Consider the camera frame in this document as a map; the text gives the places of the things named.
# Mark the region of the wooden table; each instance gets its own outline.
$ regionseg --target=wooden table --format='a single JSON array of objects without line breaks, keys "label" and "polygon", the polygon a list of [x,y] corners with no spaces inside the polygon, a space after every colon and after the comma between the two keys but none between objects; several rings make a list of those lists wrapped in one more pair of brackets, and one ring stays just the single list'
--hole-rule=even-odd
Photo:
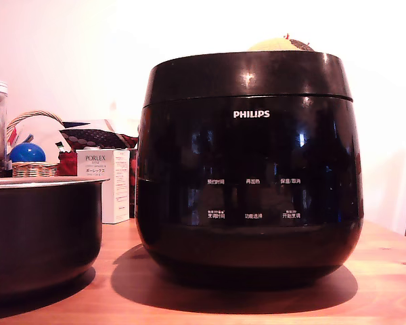
[{"label": "wooden table", "polygon": [[134,219],[104,225],[93,268],[47,298],[0,308],[0,324],[406,324],[406,237],[370,222],[345,266],[313,286],[225,292],[163,280]]}]

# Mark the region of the basket handle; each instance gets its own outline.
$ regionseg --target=basket handle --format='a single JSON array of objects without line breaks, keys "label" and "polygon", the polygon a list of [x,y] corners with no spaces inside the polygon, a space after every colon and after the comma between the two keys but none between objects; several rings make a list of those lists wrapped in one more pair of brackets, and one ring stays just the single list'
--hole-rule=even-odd
[{"label": "basket handle", "polygon": [[21,115],[18,115],[16,118],[14,118],[9,125],[7,126],[6,129],[6,140],[7,142],[9,141],[9,138],[12,134],[12,132],[15,129],[15,126],[21,122],[22,120],[25,120],[26,118],[32,117],[32,116],[47,116],[47,117],[51,117],[53,119],[55,119],[57,122],[59,122],[61,125],[63,125],[63,121],[60,117],[58,117],[57,115],[50,113],[50,112],[46,112],[44,110],[32,110],[30,112],[26,112],[23,113]]}]

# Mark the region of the rice cooker lid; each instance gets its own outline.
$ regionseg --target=rice cooker lid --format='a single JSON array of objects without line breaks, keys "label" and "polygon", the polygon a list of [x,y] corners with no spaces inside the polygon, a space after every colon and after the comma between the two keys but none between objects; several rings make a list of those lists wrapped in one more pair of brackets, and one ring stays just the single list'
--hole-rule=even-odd
[{"label": "rice cooker lid", "polygon": [[188,56],[155,66],[144,106],[194,98],[320,95],[352,101],[340,58],[314,51]]}]

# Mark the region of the blue ball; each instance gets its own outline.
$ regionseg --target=blue ball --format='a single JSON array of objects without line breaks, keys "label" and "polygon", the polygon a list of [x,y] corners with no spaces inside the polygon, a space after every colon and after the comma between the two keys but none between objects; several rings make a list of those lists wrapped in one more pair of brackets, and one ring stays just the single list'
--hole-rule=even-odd
[{"label": "blue ball", "polygon": [[24,143],[15,146],[9,158],[13,163],[44,162],[45,153],[42,148],[36,144]]}]

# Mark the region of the white wall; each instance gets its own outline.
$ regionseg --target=white wall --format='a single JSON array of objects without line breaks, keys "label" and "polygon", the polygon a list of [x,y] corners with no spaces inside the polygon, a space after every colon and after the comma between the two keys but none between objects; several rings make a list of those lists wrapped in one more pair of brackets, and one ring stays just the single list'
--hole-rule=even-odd
[{"label": "white wall", "polygon": [[9,83],[10,118],[32,109],[106,118],[116,103],[118,120],[135,120],[155,64],[286,33],[342,58],[365,216],[404,233],[406,1],[0,0],[0,79]]}]

